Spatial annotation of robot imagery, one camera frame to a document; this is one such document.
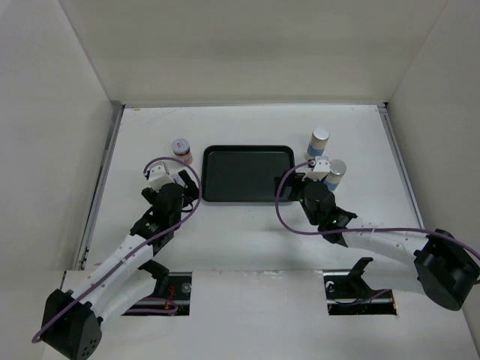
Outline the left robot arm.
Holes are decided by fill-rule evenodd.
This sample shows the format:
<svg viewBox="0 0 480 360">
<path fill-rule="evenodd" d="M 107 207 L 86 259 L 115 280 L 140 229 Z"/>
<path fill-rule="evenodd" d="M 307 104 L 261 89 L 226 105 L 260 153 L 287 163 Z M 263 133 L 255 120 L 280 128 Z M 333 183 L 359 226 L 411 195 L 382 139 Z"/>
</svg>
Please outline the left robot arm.
<svg viewBox="0 0 480 360">
<path fill-rule="evenodd" d="M 201 181 L 189 166 L 173 181 L 143 196 L 149 210 L 133 225 L 116 250 L 82 283 L 54 290 L 47 298 L 40 330 L 32 343 L 43 341 L 67 359 L 88 359 L 97 349 L 108 320 L 119 317 L 141 299 L 160 299 L 168 290 L 168 269 L 155 256 L 173 239 L 174 232 L 197 210 Z"/>
</svg>

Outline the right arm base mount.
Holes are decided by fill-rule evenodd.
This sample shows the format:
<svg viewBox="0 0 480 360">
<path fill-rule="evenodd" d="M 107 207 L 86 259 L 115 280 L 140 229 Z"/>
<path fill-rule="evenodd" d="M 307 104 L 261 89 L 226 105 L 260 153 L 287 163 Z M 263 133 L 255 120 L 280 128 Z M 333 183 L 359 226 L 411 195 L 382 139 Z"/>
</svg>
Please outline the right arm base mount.
<svg viewBox="0 0 480 360">
<path fill-rule="evenodd" d="M 322 273 L 330 316 L 397 315 L 393 292 L 371 289 L 362 277 L 373 261 L 362 257 L 351 269 Z"/>
</svg>

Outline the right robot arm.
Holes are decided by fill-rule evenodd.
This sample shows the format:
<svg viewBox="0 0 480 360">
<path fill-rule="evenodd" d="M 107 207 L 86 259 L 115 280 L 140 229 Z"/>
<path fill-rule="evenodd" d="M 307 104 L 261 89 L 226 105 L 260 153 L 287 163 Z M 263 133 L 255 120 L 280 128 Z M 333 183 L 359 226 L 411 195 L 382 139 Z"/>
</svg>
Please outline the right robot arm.
<svg viewBox="0 0 480 360">
<path fill-rule="evenodd" d="M 337 206 L 324 181 L 308 179 L 294 169 L 274 180 L 275 199 L 291 189 L 314 235 L 346 249 L 370 252 L 352 268 L 327 274 L 327 299 L 339 306 L 357 307 L 392 290 L 427 296 L 434 304 L 459 311 L 479 284 L 479 253 L 445 230 L 382 228 Z"/>
</svg>

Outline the blue-label shaker bottle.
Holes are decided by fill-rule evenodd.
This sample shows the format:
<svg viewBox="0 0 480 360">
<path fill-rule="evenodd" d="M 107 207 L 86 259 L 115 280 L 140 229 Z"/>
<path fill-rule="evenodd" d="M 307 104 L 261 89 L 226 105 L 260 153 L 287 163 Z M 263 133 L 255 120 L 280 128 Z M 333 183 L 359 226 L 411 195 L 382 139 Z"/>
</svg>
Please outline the blue-label shaker bottle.
<svg viewBox="0 0 480 360">
<path fill-rule="evenodd" d="M 310 141 L 305 152 L 307 161 L 317 156 L 322 156 L 330 138 L 330 132 L 325 127 L 316 127 L 311 134 Z"/>
<path fill-rule="evenodd" d="M 340 184 L 346 172 L 347 165 L 342 160 L 333 159 L 329 163 L 329 174 L 325 177 L 323 183 L 333 192 Z"/>
</svg>

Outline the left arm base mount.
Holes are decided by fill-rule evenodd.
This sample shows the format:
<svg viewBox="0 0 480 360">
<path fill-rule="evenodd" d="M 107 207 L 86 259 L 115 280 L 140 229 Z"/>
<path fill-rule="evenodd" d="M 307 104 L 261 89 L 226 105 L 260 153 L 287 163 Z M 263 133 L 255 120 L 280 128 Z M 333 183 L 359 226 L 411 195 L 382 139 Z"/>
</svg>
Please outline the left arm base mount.
<svg viewBox="0 0 480 360">
<path fill-rule="evenodd" d="M 154 260 L 140 267 L 155 280 L 153 292 L 140 299 L 124 313 L 124 316 L 188 316 L 191 307 L 193 274 L 191 272 L 170 272 Z"/>
</svg>

